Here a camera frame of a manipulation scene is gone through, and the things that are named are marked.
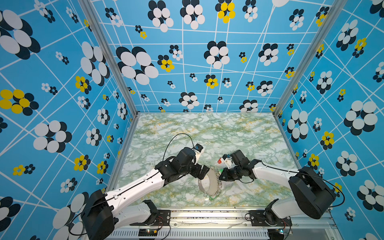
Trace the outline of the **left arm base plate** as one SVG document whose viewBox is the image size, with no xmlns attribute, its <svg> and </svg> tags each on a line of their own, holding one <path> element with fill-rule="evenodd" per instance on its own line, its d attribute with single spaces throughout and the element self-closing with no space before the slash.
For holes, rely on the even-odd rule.
<svg viewBox="0 0 384 240">
<path fill-rule="evenodd" d="M 142 223 L 133 223 L 130 226 L 169 226 L 171 220 L 171 210 L 158 210 L 156 215 L 151 214 L 149 219 Z"/>
</svg>

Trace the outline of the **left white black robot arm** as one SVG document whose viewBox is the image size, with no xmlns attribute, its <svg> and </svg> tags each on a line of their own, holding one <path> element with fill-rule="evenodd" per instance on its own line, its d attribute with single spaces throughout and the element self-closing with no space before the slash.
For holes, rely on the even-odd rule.
<svg viewBox="0 0 384 240">
<path fill-rule="evenodd" d="M 152 224 L 158 214 L 155 204 L 151 200 L 136 206 L 132 203 L 186 175 L 202 180 L 210 170 L 198 164 L 203 152 L 200 144 L 185 147 L 177 156 L 159 162 L 149 173 L 130 184 L 106 193 L 93 192 L 80 214 L 87 237 L 104 240 L 115 229 L 136 223 Z"/>
</svg>

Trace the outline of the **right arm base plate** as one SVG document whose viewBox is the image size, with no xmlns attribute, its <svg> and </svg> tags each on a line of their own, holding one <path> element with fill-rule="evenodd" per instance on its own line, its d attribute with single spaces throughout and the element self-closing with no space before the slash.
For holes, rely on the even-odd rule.
<svg viewBox="0 0 384 240">
<path fill-rule="evenodd" d="M 250 221 L 253 227 L 291 227 L 292 221 L 290 218 L 279 219 L 272 212 L 264 210 L 251 210 L 246 213 L 247 221 Z"/>
</svg>

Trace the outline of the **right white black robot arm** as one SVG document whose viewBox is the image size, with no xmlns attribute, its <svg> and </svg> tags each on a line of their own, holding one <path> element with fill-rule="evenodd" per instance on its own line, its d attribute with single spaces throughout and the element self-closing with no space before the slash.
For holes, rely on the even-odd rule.
<svg viewBox="0 0 384 240">
<path fill-rule="evenodd" d="M 220 162 L 226 165 L 219 177 L 220 181 L 234 182 L 249 177 L 252 180 L 274 182 L 291 190 L 291 198 L 275 199 L 265 208 L 264 221 L 270 226 L 275 226 L 287 217 L 303 214 L 318 220 L 337 197 L 324 179 L 309 167 L 279 169 L 261 160 L 250 161 L 241 150 L 223 155 Z"/>
</svg>

